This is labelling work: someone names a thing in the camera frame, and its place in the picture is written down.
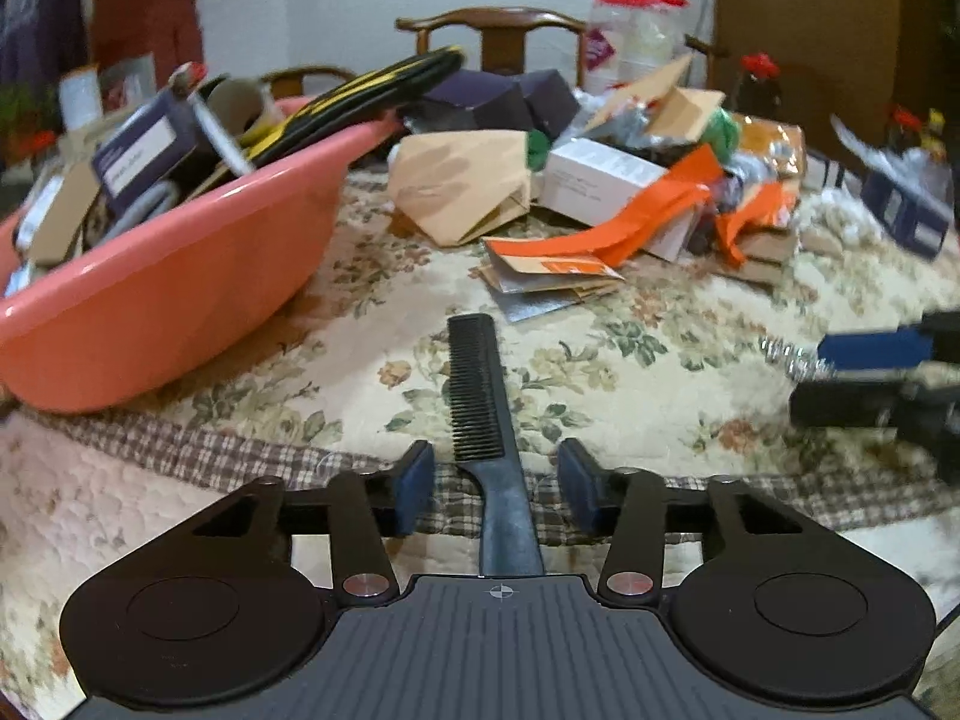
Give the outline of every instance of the purple clothing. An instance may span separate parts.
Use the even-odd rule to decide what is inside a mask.
[[[80,0],[0,0],[0,84],[49,88],[87,61]]]

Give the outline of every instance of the cluttered pile of items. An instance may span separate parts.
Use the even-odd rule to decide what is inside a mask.
[[[727,97],[683,85],[676,14],[684,0],[594,0],[583,89],[558,71],[501,76],[461,69],[436,50],[347,81],[299,110],[257,81],[186,65],[141,105],[82,122],[35,182],[14,234],[21,267],[6,295],[51,269],[235,177],[249,176],[365,119],[400,110],[407,134],[389,158],[395,221],[438,247],[483,239],[480,274],[509,319],[604,295],[644,251],[674,263],[699,256],[716,274],[773,288],[819,213],[835,236],[800,242],[820,253],[885,229],[932,258],[953,218],[942,121],[899,117],[885,151],[836,123],[868,168],[863,182],[808,154],[800,127],[778,121],[779,69],[744,57]],[[910,135],[923,141],[912,143]],[[794,214],[803,187],[842,186]],[[491,234],[534,206],[583,225],[548,240]]]
[[[607,34],[589,33],[594,42]],[[615,290],[617,269],[640,251],[670,263],[702,257],[716,274],[767,289],[781,283],[798,245],[840,256],[886,230],[926,259],[939,253],[953,189],[935,112],[917,127],[923,143],[906,148],[896,138],[898,152],[869,148],[836,122],[868,169],[861,181],[808,153],[803,130],[778,121],[779,68],[767,55],[742,59],[727,98],[683,86],[692,55],[678,56],[675,42],[659,65],[640,63],[640,77],[614,43],[589,44],[590,92],[571,90],[556,71],[462,70],[405,110],[411,135],[392,153],[388,186],[397,218],[439,247],[482,238],[480,274],[508,319]],[[818,194],[795,214],[803,190]],[[587,229],[488,237],[533,207]]]

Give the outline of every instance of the yellow and black bag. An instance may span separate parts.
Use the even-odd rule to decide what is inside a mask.
[[[463,51],[448,46],[358,76],[304,105],[253,145],[247,158],[256,167],[263,167],[351,124],[375,119],[391,108],[412,103],[458,71],[463,62]]]

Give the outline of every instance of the white cardboard box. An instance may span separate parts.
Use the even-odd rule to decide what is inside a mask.
[[[644,187],[666,170],[603,143],[579,138],[550,152],[539,205],[595,227],[611,220]],[[656,233],[643,250],[675,262],[693,232],[700,211],[692,209]]]

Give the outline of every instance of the potted plant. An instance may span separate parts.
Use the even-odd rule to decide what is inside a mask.
[[[39,94],[26,84],[0,85],[0,156],[16,165],[56,143],[56,90]]]

